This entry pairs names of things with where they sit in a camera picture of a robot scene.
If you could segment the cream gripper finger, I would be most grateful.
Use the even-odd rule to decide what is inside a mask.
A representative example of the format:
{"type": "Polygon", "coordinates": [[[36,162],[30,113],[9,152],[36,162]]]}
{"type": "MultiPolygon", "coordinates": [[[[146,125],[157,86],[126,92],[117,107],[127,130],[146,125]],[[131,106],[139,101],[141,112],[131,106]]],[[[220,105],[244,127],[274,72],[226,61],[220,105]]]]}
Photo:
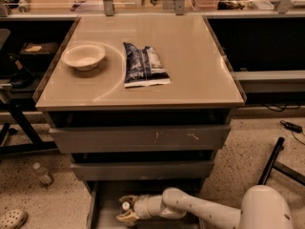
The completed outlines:
{"type": "Polygon", "coordinates": [[[136,200],[137,200],[136,195],[127,195],[119,199],[121,203],[128,202],[129,204],[134,204],[136,200]]]}
{"type": "Polygon", "coordinates": [[[134,212],[134,210],[130,209],[127,212],[118,215],[116,218],[121,222],[134,222],[139,219],[139,216],[134,212]]]}

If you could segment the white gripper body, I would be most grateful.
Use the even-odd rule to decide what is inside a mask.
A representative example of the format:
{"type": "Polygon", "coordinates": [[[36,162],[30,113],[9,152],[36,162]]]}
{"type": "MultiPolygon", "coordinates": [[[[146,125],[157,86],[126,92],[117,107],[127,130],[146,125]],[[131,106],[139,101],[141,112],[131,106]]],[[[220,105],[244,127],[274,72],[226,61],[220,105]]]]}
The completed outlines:
{"type": "Polygon", "coordinates": [[[133,211],[138,219],[150,219],[152,216],[149,212],[149,195],[141,195],[135,198],[133,211]]]}

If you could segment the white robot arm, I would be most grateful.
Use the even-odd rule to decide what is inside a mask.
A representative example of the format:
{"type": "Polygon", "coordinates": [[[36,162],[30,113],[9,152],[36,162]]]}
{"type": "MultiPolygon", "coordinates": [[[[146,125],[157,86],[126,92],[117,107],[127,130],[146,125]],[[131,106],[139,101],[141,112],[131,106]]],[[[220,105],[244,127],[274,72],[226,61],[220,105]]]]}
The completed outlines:
{"type": "Polygon", "coordinates": [[[128,195],[119,201],[124,213],[116,218],[125,223],[153,217],[182,219],[190,213],[219,229],[294,229],[287,201],[266,185],[250,188],[240,209],[193,197],[173,187],[161,195],[128,195]]]}

